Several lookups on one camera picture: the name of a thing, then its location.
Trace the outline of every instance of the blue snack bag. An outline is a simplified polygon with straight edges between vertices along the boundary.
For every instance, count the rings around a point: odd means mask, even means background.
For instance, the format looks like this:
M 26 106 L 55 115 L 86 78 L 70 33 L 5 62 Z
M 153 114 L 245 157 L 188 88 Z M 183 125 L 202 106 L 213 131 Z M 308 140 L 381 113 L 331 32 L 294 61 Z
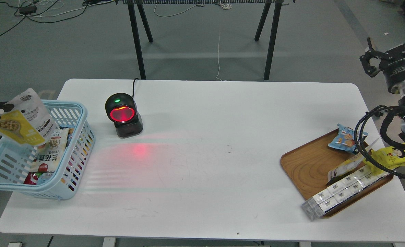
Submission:
M 353 139 L 353 134 L 355 131 L 352 128 L 346 127 L 344 125 L 338 124 L 338 135 L 328 144 L 329 147 L 344 150 L 353 154 L 359 153 L 356 148 L 355 140 Z M 367 132 L 363 132 L 362 135 L 366 137 Z

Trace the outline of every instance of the light blue plastic basket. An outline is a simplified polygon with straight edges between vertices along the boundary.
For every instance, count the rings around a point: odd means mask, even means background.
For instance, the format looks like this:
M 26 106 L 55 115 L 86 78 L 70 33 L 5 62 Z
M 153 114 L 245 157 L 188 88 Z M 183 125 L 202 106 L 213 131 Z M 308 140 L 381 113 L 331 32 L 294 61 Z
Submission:
M 95 137 L 86 121 L 85 107 L 76 102 L 43 100 L 59 126 L 75 126 L 72 140 L 66 148 L 53 177 L 38 186 L 25 185 L 36 147 L 18 145 L 7 138 L 0 140 L 0 190 L 19 191 L 33 197 L 69 199 L 73 197 L 85 171 Z

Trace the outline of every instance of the snack package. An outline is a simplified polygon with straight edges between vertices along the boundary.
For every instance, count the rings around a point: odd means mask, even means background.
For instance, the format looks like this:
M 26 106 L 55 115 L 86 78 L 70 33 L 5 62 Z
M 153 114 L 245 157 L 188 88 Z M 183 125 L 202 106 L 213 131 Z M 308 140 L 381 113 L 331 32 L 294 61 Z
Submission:
M 328 144 L 329 147 L 344 150 L 350 153 L 357 154 L 358 149 L 355 145 L 355 140 L 353 139 L 353 134 L 355 131 L 349 127 L 338 124 L 338 135 Z
M 67 144 L 68 131 L 68 128 L 56 129 L 49 141 L 38 147 L 29 172 L 54 172 L 58 168 Z
M 42 175 L 42 172 L 29 172 L 27 178 L 25 178 L 25 185 L 37 185 L 38 179 Z
M 61 130 L 68 128 L 68 138 L 67 138 L 67 147 L 71 142 L 71 139 L 73 138 L 73 132 L 74 132 L 74 128 L 75 126 L 73 125 L 65 125 L 65 126 L 60 126 L 59 127 Z
M 368 147 L 366 147 L 367 152 L 369 152 L 369 150 L 371 149 L 373 144 L 375 144 L 376 141 L 378 141 L 378 140 L 379 140 L 379 138 L 376 139 Z M 336 181 L 343 178 L 344 176 L 350 174 L 355 169 L 359 169 L 362 166 L 364 166 L 365 164 L 362 163 L 363 160 L 364 160 L 364 156 L 361 153 L 358 153 L 358 154 L 350 157 L 348 160 L 344 161 L 343 163 L 339 164 L 339 166 L 337 166 L 335 169 L 330 170 L 327 173 L 327 184 L 326 185 L 333 184 Z
M 1 115 L 0 135 L 19 144 L 39 146 L 46 143 L 58 124 L 48 113 L 33 89 L 27 89 L 7 104 L 14 108 Z
M 395 147 L 386 147 L 377 151 L 372 151 L 371 157 L 390 170 L 394 170 L 400 166 L 405 166 L 405 150 L 400 150 Z M 370 167 L 373 175 L 378 175 L 383 172 L 383 170 L 377 168 L 366 159 L 364 159 L 364 163 Z

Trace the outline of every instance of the black cable bundle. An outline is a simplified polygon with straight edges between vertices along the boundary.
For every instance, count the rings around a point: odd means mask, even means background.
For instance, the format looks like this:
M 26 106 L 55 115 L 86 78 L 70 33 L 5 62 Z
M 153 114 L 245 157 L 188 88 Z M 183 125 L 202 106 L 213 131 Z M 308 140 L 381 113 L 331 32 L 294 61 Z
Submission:
M 375 107 L 374 109 L 372 109 L 371 111 L 366 112 L 364 117 L 362 117 L 361 120 L 359 120 L 359 122 L 356 124 L 355 133 L 353 134 L 353 139 L 355 140 L 355 145 L 358 148 L 359 152 L 366 158 L 367 161 L 370 161 L 374 166 L 376 166 L 377 168 L 379 168 L 381 170 L 384 170 L 385 172 L 393 174 L 393 175 L 397 176 L 398 178 L 405 179 L 405 174 L 390 170 L 387 167 L 384 167 L 383 165 L 379 164 L 378 161 L 374 160 L 372 158 L 372 156 L 366 150 L 366 147 L 364 146 L 365 137 L 358 134 L 358 133 L 362 133 L 364 131 L 364 127 L 365 127 L 366 123 L 368 122 L 368 119 L 370 119 L 372 116 L 375 116 L 375 114 L 378 114 L 380 111 L 383 111 L 383 110 L 387 111 L 388 115 L 386 117 L 386 120 L 384 120 L 384 122 L 382 123 L 382 126 L 381 126 L 381 137 L 388 144 L 389 144 L 389 141 L 391 141 L 391 143 L 393 143 L 397 146 L 400 146 L 400 147 L 404 147 L 403 149 L 405 149 L 405 144 L 401 144 L 401 143 L 392 141 L 386 135 L 386 131 L 387 131 L 388 126 L 390 125 L 391 120 L 395 116 L 398 116 L 398 113 L 400 111 L 405 111 L 405 107 L 403 107 L 403 106 L 388 107 L 385 105 L 379 105 L 379 106 Z

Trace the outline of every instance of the black cable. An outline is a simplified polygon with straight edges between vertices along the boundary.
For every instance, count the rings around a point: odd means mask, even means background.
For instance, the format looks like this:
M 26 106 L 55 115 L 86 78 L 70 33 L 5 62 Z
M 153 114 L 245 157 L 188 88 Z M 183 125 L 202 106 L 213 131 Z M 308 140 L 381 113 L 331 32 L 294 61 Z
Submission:
M 85 12 L 85 10 L 86 10 L 86 7 L 83 8 L 82 13 L 80 13 L 80 14 L 78 14 L 78 15 L 75 15 L 75 16 L 72 16 L 72 17 L 68 17 L 68 18 L 65 18 L 65 19 L 62 19 L 62 20 L 54 21 L 54 22 L 40 22 L 40 21 L 37 21 L 37 20 L 33 20 L 32 18 L 30 18 L 30 17 L 28 17 L 28 16 L 26 16 L 26 17 L 27 17 L 29 20 L 33 21 L 33 22 L 38 22 L 38 23 L 56 23 L 56 22 L 66 21 L 66 20 L 69 20 L 69 19 L 73 19 L 73 18 L 75 18 L 75 17 L 77 17 L 77 16 L 80 16 L 80 15 L 82 15 L 82 14 Z
M 54 237 L 55 235 L 51 236 L 50 241 L 48 241 L 47 247 L 50 247 L 51 241 L 53 240 Z
M 12 30 L 12 29 L 13 29 L 14 27 L 16 27 L 17 25 L 19 25 L 19 23 L 21 23 L 21 22 L 25 19 L 25 17 L 26 17 L 26 16 L 24 16 L 16 25 L 14 25 L 13 27 L 9 28 L 9 30 L 7 30 L 6 32 L 0 34 L 0 37 L 1 37 L 3 34 L 9 32 L 10 30 Z
M 134 81 L 132 81 L 132 98 L 134 98 L 134 89 L 135 89 L 135 81 L 139 80 L 139 78 L 135 78 Z
M 384 167 L 383 165 L 379 164 L 378 161 L 376 161 L 375 159 L 373 159 L 364 146 L 364 140 L 366 137 L 364 137 L 362 134 L 358 135 L 358 133 L 363 133 L 364 127 L 365 127 L 368 119 L 370 119 L 372 116 L 374 116 L 376 113 L 378 113 L 382 110 L 393 110 L 393 107 L 387 107 L 385 105 L 377 106 L 373 110 L 366 112 L 364 117 L 362 117 L 361 120 L 359 120 L 359 122 L 356 124 L 354 134 L 353 134 L 353 138 L 355 140 L 355 145 L 358 148 L 359 152 L 366 158 L 366 160 L 370 161 L 375 167 L 377 167 L 381 170 L 384 170 L 385 172 L 388 172 L 389 174 L 393 174 L 393 175 L 397 176 L 398 178 L 405 179 L 405 174 L 390 170 L 387 167 Z
M 112 2 L 106 2 L 106 3 L 99 3 L 99 2 L 101 2 L 102 0 L 85 0 L 83 3 L 82 3 L 82 6 L 90 6 L 90 5 L 93 5 L 94 4 L 94 6 L 96 6 L 96 5 L 104 5 L 104 4 L 108 4 L 108 3 L 113 3 L 113 2 L 115 2 L 115 0 L 114 1 L 112 1 Z
M 18 13 L 18 11 L 19 11 L 19 9 L 20 8 L 22 8 L 23 6 L 22 5 L 24 5 L 24 3 L 29 3 L 29 5 L 27 5 L 26 7 L 28 7 L 28 6 L 30 6 L 30 5 L 33 5 L 33 3 L 30 3 L 30 2 L 28 2 L 28 1 L 24 1 L 24 2 L 22 2 L 21 3 L 21 5 L 19 5 L 19 8 L 15 11 L 15 13 L 13 14 L 14 16 L 24 16 L 24 15 L 22 15 L 22 14 L 20 14 L 20 15 L 17 15 L 16 13 Z
M 2 1 L 0 1 L 0 3 L 5 3 L 5 4 L 7 4 L 10 8 L 16 8 L 16 9 L 19 9 L 18 7 L 16 7 L 16 6 L 11 6 L 9 3 L 6 3 L 6 2 L 2 2 Z

